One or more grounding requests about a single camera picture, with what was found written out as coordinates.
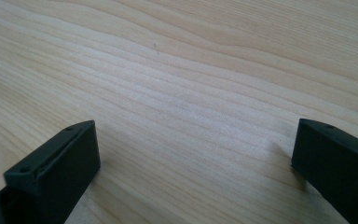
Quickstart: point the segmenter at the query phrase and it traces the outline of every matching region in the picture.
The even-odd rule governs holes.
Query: wooden surface
[[[0,1],[0,189],[96,121],[67,223],[346,223],[290,168],[299,118],[358,137],[358,1]]]

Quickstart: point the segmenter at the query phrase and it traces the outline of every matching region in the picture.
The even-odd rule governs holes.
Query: black object edge
[[[292,167],[350,223],[358,223],[358,138],[329,124],[301,119]]]
[[[60,224],[101,167],[93,120],[67,127],[4,173],[0,224]]]

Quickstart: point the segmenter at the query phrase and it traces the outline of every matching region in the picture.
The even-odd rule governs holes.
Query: small dark mark
[[[157,52],[157,55],[159,55],[158,50],[157,50],[157,45],[156,44],[153,44],[153,45],[155,46],[155,50]]]

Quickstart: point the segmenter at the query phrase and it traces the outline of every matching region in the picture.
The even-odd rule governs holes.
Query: wood grain
[[[346,223],[290,168],[299,118],[358,137],[358,1],[0,1],[0,189],[96,121],[67,223]]]

